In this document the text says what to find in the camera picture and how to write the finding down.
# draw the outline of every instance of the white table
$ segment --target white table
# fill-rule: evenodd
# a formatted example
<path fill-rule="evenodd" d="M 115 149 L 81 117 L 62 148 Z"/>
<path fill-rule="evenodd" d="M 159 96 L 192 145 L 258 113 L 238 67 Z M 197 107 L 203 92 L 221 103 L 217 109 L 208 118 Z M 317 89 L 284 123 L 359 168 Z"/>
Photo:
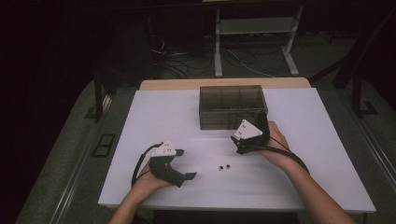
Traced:
<path fill-rule="evenodd" d="M 276 121 L 291 150 L 348 212 L 375 207 L 332 125 L 316 89 L 264 89 L 268 119 Z M 151 209 L 301 211 L 288 178 L 263 157 L 236 154 L 233 131 L 201 131 L 199 91 L 138 91 L 134 97 L 99 204 L 118 206 L 129 191 L 141 153 L 171 140 L 185 153 L 172 161 L 181 173 L 197 172 L 181 188 L 160 189 L 142 206 Z M 231 165 L 230 169 L 219 167 Z"/>

